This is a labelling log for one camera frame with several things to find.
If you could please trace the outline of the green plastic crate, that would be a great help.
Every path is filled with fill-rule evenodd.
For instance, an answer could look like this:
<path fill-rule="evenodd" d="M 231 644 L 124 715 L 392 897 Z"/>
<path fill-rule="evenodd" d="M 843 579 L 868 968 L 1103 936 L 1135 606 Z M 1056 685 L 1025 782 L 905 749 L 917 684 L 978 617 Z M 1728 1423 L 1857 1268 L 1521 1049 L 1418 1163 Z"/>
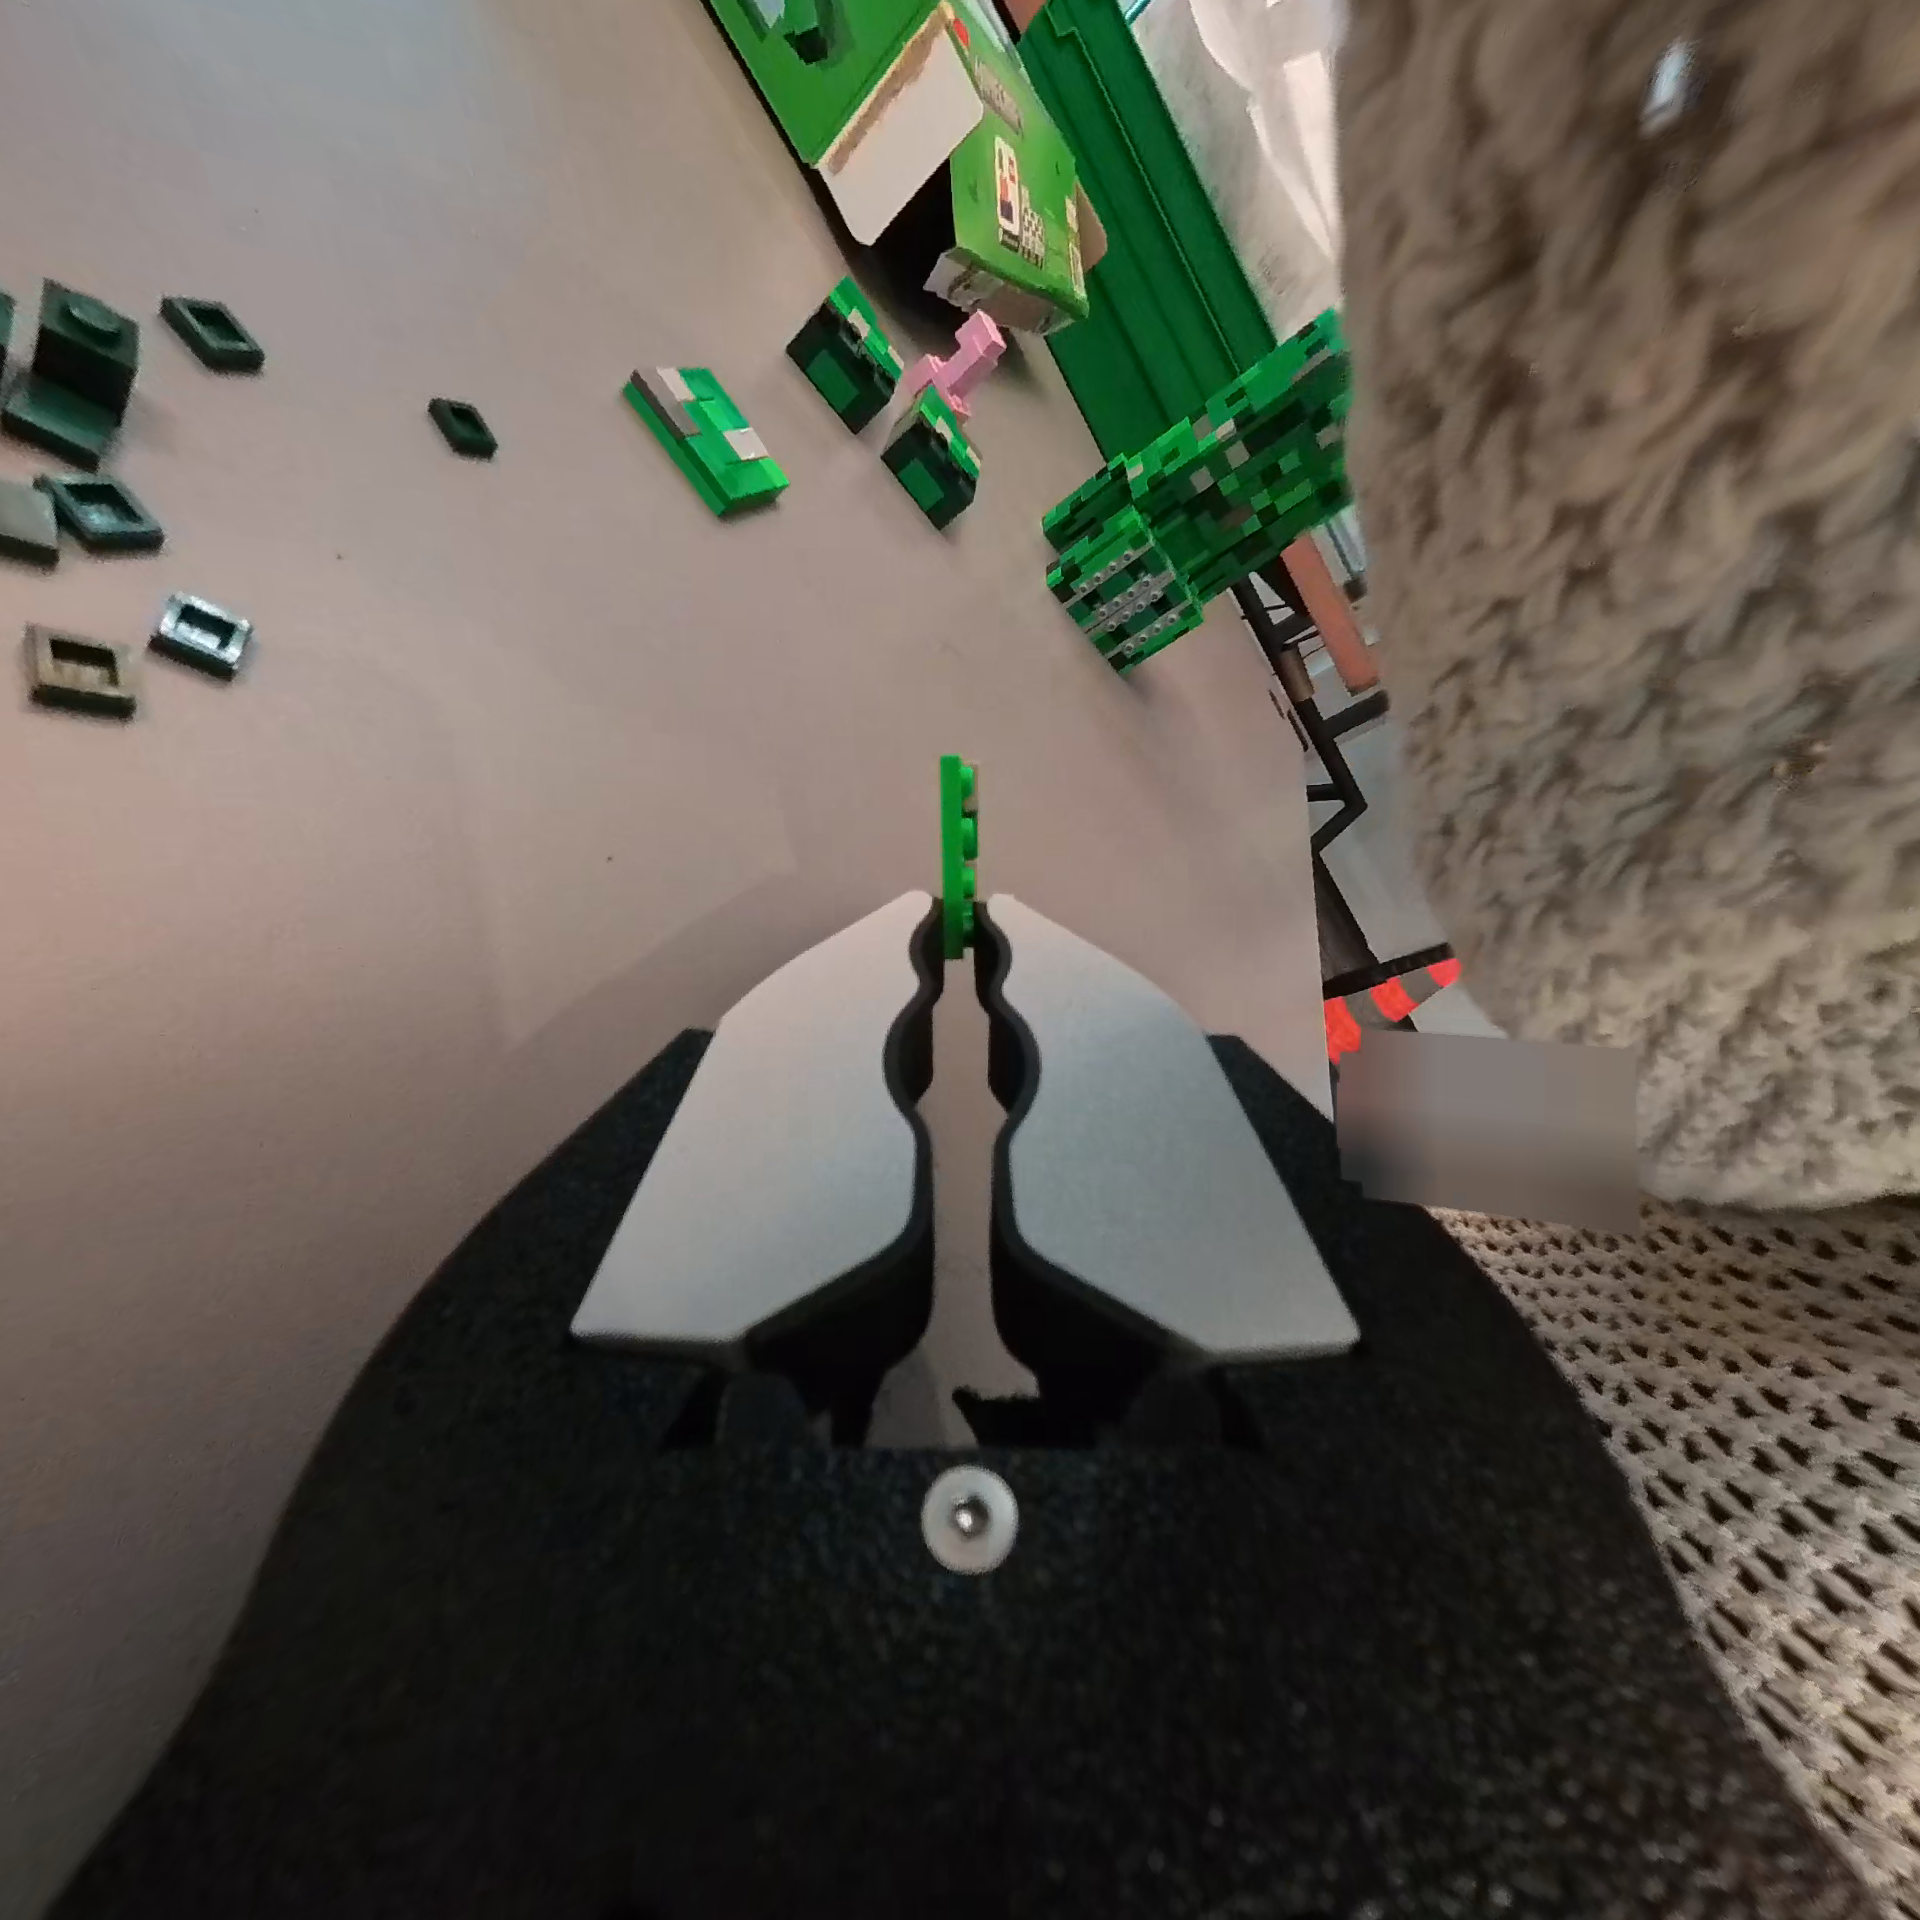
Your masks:
<path fill-rule="evenodd" d="M 1197 415 L 1267 357 L 1268 324 L 1117 3 L 1042 5 L 1026 75 L 1107 232 L 1090 313 L 1047 344 L 1103 456 Z"/>

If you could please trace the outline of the person's right forearm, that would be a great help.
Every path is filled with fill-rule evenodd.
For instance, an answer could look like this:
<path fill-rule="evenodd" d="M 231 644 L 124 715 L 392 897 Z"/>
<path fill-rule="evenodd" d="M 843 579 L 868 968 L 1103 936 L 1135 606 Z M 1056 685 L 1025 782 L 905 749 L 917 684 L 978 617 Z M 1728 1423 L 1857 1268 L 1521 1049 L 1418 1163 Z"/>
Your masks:
<path fill-rule="evenodd" d="M 1410 856 L 1663 1197 L 1919 1174 L 1919 5 L 1375 3 L 1349 467 Z"/>

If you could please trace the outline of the pink lego pig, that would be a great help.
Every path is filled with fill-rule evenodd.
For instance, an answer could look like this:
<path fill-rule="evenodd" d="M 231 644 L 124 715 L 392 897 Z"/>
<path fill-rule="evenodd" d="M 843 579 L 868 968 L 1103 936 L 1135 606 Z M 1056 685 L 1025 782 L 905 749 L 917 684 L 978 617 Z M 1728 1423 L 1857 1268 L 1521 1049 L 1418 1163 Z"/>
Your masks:
<path fill-rule="evenodd" d="M 967 422 L 976 389 L 999 367 L 1005 334 L 987 311 L 970 313 L 954 334 L 946 357 L 924 353 L 898 382 L 898 398 L 915 399 L 925 390 L 940 393 L 951 413 Z"/>

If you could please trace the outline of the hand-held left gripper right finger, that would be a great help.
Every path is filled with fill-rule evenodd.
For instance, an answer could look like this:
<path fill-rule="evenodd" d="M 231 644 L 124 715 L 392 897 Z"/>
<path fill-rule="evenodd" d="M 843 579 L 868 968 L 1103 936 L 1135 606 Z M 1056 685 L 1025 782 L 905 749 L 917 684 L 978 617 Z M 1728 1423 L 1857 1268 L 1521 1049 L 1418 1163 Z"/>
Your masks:
<path fill-rule="evenodd" d="M 1356 1358 L 1331 1125 L 1237 1040 L 1016 896 L 976 928 L 991 1020 L 993 1320 L 1026 1396 L 986 1449 L 1267 1449 L 1259 1393 Z"/>

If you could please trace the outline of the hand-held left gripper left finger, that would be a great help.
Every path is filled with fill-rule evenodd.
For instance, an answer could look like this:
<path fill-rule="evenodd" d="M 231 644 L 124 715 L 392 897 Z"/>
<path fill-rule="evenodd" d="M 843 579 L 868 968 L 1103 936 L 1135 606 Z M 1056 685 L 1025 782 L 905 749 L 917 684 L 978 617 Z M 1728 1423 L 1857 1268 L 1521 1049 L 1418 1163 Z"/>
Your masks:
<path fill-rule="evenodd" d="M 941 907 L 905 892 L 787 959 L 714 1028 L 569 1320 L 585 1347 L 770 1375 L 868 1440 L 932 1308 L 922 1099 Z"/>

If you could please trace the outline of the pile of dark green lego pieces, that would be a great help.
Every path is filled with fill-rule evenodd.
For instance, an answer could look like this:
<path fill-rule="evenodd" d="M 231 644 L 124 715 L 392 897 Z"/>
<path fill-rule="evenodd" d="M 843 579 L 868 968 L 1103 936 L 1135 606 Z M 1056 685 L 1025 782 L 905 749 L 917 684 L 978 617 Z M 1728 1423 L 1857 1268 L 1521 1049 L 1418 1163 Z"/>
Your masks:
<path fill-rule="evenodd" d="M 139 367 L 139 327 L 131 313 L 97 294 L 45 279 L 29 363 L 9 372 L 17 302 L 3 296 L 5 439 L 53 455 L 60 471 L 29 481 L 5 478 L 5 563 L 56 569 L 63 540 L 95 556 L 146 556 L 165 545 L 165 528 L 106 462 L 128 419 Z M 211 372 L 257 374 L 266 348 L 228 303 L 170 294 L 160 319 Z M 468 399 L 432 398 L 427 419 L 445 445 L 466 459 L 496 455 L 490 420 Z M 148 648 L 217 681 L 233 681 L 249 659 L 251 620 L 193 592 L 170 595 L 146 639 Z M 24 664 L 35 705 L 128 721 L 139 709 L 132 651 L 113 639 L 29 622 Z"/>

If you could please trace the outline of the green lego creeper model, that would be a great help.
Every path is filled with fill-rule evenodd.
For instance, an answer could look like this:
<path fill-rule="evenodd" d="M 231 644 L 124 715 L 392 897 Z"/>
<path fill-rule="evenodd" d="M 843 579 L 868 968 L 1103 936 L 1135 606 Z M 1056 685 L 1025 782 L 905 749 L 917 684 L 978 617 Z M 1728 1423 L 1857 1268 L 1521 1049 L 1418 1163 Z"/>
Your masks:
<path fill-rule="evenodd" d="M 1111 456 L 1041 524 L 1047 590 L 1117 675 L 1354 503 L 1354 360 L 1327 309 L 1196 415 Z"/>

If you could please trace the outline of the tiled green lego panel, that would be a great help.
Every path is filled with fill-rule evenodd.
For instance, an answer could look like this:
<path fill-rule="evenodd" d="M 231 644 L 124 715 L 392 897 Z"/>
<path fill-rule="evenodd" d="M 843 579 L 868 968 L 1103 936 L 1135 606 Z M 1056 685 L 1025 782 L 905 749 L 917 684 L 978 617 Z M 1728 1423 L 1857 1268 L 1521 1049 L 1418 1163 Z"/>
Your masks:
<path fill-rule="evenodd" d="M 772 504 L 789 475 L 708 367 L 635 367 L 621 398 L 717 518 Z"/>

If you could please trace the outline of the crumpled white paper bag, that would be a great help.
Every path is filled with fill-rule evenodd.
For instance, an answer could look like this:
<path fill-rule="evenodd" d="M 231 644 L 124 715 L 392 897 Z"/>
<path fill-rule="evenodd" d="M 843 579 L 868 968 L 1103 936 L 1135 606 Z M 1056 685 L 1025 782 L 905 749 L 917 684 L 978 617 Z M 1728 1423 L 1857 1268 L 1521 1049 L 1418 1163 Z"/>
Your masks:
<path fill-rule="evenodd" d="M 1132 32 L 1267 321 L 1340 303 L 1340 3 L 1153 3 Z"/>

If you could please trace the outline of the green lego box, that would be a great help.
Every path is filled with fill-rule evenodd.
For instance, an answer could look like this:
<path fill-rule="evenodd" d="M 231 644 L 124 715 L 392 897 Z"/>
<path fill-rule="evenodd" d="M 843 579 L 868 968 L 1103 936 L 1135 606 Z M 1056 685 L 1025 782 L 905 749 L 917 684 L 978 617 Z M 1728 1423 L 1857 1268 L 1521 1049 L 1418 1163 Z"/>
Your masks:
<path fill-rule="evenodd" d="M 898 281 L 1001 329 L 1090 315 L 1103 229 L 986 3 L 708 3 L 787 145 Z"/>

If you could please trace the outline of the person's left arm, knit sleeve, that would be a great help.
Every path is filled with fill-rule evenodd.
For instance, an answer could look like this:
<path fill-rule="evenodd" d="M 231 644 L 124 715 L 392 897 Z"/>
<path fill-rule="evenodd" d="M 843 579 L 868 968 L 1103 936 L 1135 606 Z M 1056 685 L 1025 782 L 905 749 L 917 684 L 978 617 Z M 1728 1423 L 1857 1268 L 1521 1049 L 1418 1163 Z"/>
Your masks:
<path fill-rule="evenodd" d="M 1572 1383 L 1767 1758 L 1916 1918 L 1916 1200 L 1432 1213 Z"/>

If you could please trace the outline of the dark green lego cube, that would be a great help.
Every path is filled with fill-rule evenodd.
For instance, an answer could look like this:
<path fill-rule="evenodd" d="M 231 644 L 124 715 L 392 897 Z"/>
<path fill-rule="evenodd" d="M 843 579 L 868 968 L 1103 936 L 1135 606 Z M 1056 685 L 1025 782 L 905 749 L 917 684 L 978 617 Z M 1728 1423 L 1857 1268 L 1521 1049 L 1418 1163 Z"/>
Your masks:
<path fill-rule="evenodd" d="M 880 456 L 940 533 L 976 501 L 981 462 L 959 413 L 935 387 L 908 403 Z"/>
<path fill-rule="evenodd" d="M 856 277 L 843 277 L 784 348 L 848 431 L 865 431 L 893 399 L 903 359 Z"/>

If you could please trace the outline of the bright green lego base plate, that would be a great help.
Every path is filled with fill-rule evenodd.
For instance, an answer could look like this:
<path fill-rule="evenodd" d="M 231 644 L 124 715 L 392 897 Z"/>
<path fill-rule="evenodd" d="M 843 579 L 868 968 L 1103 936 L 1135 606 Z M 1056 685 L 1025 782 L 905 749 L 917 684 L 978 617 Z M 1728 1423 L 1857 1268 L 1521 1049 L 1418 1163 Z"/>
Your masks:
<path fill-rule="evenodd" d="M 976 939 L 978 769 L 959 752 L 940 759 L 941 942 L 955 961 Z"/>

